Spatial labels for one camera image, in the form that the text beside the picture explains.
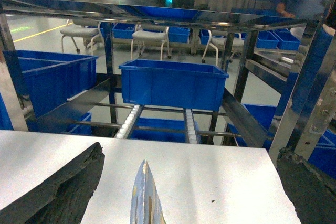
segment reflective metal surface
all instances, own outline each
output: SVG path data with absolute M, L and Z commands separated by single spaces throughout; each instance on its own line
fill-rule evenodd
M 320 19 L 326 0 L 2 0 L 4 9 L 13 13 L 36 13 L 54 16 L 83 16 L 98 20 L 128 20 L 132 22 L 169 20 L 195 25 L 208 24 L 216 28 L 222 26 L 239 26 L 263 28 L 265 25 L 289 20 L 277 12 L 282 3 L 294 19 Z M 142 6 L 179 8 L 189 10 L 183 18 L 150 15 Z M 309 9 L 298 6 L 310 6 Z
M 256 75 L 259 79 L 267 83 L 273 89 L 282 93 L 282 89 L 286 84 L 286 77 L 268 69 L 267 67 L 253 61 L 246 60 L 245 68 L 247 68 L 251 73 Z
M 244 89 L 248 77 L 248 70 L 245 68 L 245 61 L 251 59 L 254 54 L 254 46 L 257 42 L 258 31 L 251 31 L 246 34 L 244 42 L 244 50 L 240 57 L 238 72 L 236 76 L 236 82 L 233 89 L 235 99 L 240 103 L 242 102 Z
M 247 146 L 262 148 L 265 139 L 268 138 L 267 131 L 227 89 L 224 91 L 222 107 L 243 137 Z
M 28 131 L 27 123 L 24 118 L 12 79 L 10 77 L 7 64 L 2 51 L 0 50 L 0 96 L 7 109 L 9 120 L 14 130 Z

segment blue storage crate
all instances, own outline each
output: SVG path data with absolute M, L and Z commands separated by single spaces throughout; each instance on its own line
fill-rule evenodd
M 282 50 L 298 50 L 300 40 L 291 33 L 274 31 L 274 35 L 279 39 L 278 48 Z
M 92 113 L 87 112 L 79 119 L 79 121 L 91 122 L 91 118 L 92 118 Z M 67 131 L 64 133 L 91 136 L 92 128 L 91 128 L 91 125 L 72 124 L 67 128 Z
M 154 128 L 172 129 L 172 130 L 184 130 L 184 121 L 182 120 L 169 120 L 169 119 L 157 119 L 157 118 L 139 118 L 137 126 L 149 126 Z M 195 128 L 198 130 L 197 122 L 195 122 Z M 134 130 L 131 139 L 139 140 L 153 140 L 162 142 L 174 142 L 185 143 L 184 133 L 173 132 L 159 132 L 159 131 L 142 131 Z
M 319 139 L 308 161 L 336 179 L 336 135 L 327 130 Z
M 269 129 L 277 107 L 268 105 L 255 105 L 255 104 L 243 104 L 243 106 L 266 130 Z M 239 134 L 237 129 L 232 124 L 228 124 L 228 127 L 233 133 Z M 239 146 L 247 147 L 244 139 L 242 139 L 241 137 L 237 137 L 236 140 Z M 271 144 L 272 142 L 270 140 L 266 140 L 264 142 L 263 147 L 266 150 L 269 150 Z
M 244 107 L 265 129 L 269 129 L 277 109 L 275 106 L 245 104 Z M 228 124 L 228 126 L 233 133 L 238 134 L 237 129 L 233 125 Z M 239 146 L 247 146 L 241 137 L 237 137 L 236 140 Z M 263 147 L 269 150 L 270 146 L 271 141 L 266 140 Z M 308 161 L 336 179 L 336 135 L 327 130 L 320 137 Z
M 13 126 L 9 119 L 4 100 L 0 94 L 0 130 L 12 130 Z
M 135 31 L 135 25 L 117 23 L 112 30 L 114 38 L 132 39 L 132 34 Z
M 183 10 L 163 7 L 148 7 L 138 6 L 136 7 L 140 12 L 156 18 L 174 18 L 174 19 L 193 19 L 198 13 L 196 10 Z
M 189 28 L 170 27 L 168 30 L 168 39 L 169 42 L 188 43 L 189 34 Z
M 261 31 L 258 35 L 257 45 L 258 48 L 275 49 L 279 40 L 269 31 Z
M 15 52 L 5 51 L 5 57 Z M 16 51 L 37 117 L 96 83 L 96 56 Z
M 132 60 L 121 69 L 125 103 L 218 111 L 228 74 L 216 66 Z

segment white countertop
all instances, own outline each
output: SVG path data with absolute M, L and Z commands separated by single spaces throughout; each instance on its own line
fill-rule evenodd
M 0 131 L 0 209 L 95 142 L 105 163 L 82 223 L 130 222 L 144 159 L 167 224 L 301 223 L 264 149 L 14 131 Z

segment metal support beam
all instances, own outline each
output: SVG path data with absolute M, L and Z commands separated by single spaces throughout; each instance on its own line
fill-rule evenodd
M 223 51 L 223 56 L 222 56 L 222 64 L 220 66 L 220 68 L 224 69 L 226 72 L 229 67 L 229 61 L 231 57 L 232 44 L 233 44 L 234 37 L 235 37 L 235 34 L 233 33 L 228 33 L 226 37 L 225 49 Z
M 258 38 L 258 31 L 251 31 L 246 35 L 244 42 L 244 50 L 240 57 L 235 87 L 234 97 L 240 103 L 242 102 L 245 85 L 248 77 L 248 70 L 245 68 L 245 61 L 251 59 L 254 53 L 254 46 Z
M 19 60 L 15 51 L 15 46 L 11 36 L 6 15 L 3 13 L 0 3 L 0 50 L 6 51 L 4 55 L 1 52 L 0 64 L 2 65 L 1 83 L 2 96 L 7 112 L 15 130 L 36 131 L 36 117 L 30 95 L 26 87 Z
M 99 82 L 95 87 L 64 103 L 49 113 L 37 119 L 39 131 L 61 133 L 83 114 L 91 110 L 97 102 L 103 100 L 110 93 L 110 79 Z
M 136 122 L 141 116 L 142 108 L 143 108 L 142 105 L 134 105 L 130 114 L 127 116 L 124 124 L 121 126 L 121 128 L 116 133 L 115 135 L 116 138 L 118 139 L 130 138 L 137 124 Z
M 265 66 L 255 62 L 254 60 L 246 60 L 245 67 L 260 80 L 267 83 L 270 87 L 282 93 L 282 89 L 286 84 L 286 77 L 266 68 Z
M 222 107 L 228 114 L 230 120 L 241 134 L 248 147 L 261 148 L 265 139 L 268 138 L 267 131 L 258 121 L 230 94 L 227 89 L 224 91 Z
M 105 59 L 106 59 L 106 72 L 108 78 L 111 79 L 111 92 L 109 93 L 110 104 L 116 103 L 116 92 L 118 78 L 114 75 L 114 55 L 113 55 L 113 35 L 111 23 L 102 23 L 102 28 L 104 29 L 104 49 L 105 49 Z M 116 107 L 110 107 L 111 123 L 118 122 L 118 112 Z

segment metal shelf frame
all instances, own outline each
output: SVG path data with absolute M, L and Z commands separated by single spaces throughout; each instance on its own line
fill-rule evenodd
M 4 59 L 0 52 L 0 70 L 6 80 L 6 82 L 0 82 L 0 94 L 4 98 L 15 130 L 33 131 L 37 127 L 41 132 L 61 132 L 67 125 L 75 122 L 78 115 L 96 105 L 101 105 L 109 107 L 111 124 L 92 122 L 90 125 L 114 129 L 113 135 L 116 134 L 122 127 L 118 124 L 118 105 L 115 99 L 115 94 L 121 92 L 121 76 L 113 73 L 111 22 L 190 27 L 194 29 L 194 36 L 198 36 L 199 29 L 226 30 L 229 34 L 221 64 L 225 69 L 228 66 L 234 33 L 248 32 L 233 94 L 225 90 L 219 112 L 204 112 L 211 115 L 211 122 L 209 131 L 198 132 L 206 136 L 203 143 L 213 144 L 214 135 L 241 136 L 248 146 L 262 147 L 265 139 L 272 139 L 269 155 L 274 163 L 282 147 L 289 147 L 308 159 L 336 111 L 336 59 L 334 57 L 336 39 L 332 39 L 325 45 L 328 48 L 327 53 L 319 55 L 322 60 L 315 71 L 312 71 L 309 64 L 316 60 L 315 50 L 321 43 L 319 34 L 324 30 L 333 31 L 332 28 L 335 28 L 335 0 L 174 0 L 173 3 L 167 3 L 165 0 L 0 1 L 2 50 L 15 51 L 5 17 L 7 13 L 91 18 L 102 21 L 105 30 L 107 74 L 99 74 L 97 85 L 91 90 L 39 118 L 35 118 L 22 74 L 19 74 L 17 57 Z M 285 12 L 282 9 L 279 10 L 279 5 L 284 6 Z M 141 11 L 139 8 L 141 6 L 180 9 L 192 11 L 195 15 L 190 19 L 155 17 Z M 298 52 L 255 49 L 259 31 L 300 26 L 305 26 L 305 31 Z M 193 43 L 191 52 L 196 48 L 197 45 Z M 293 59 L 293 64 L 280 62 L 281 57 Z M 282 94 L 270 129 L 263 128 L 241 105 L 249 72 Z M 306 79 L 307 73 L 310 76 L 309 80 Z M 107 95 L 109 95 L 110 104 L 100 104 Z M 16 99 L 15 102 L 10 102 L 13 101 L 13 97 L 18 97 L 17 102 Z M 227 122 L 232 122 L 240 135 L 215 132 L 219 115 L 227 116 Z

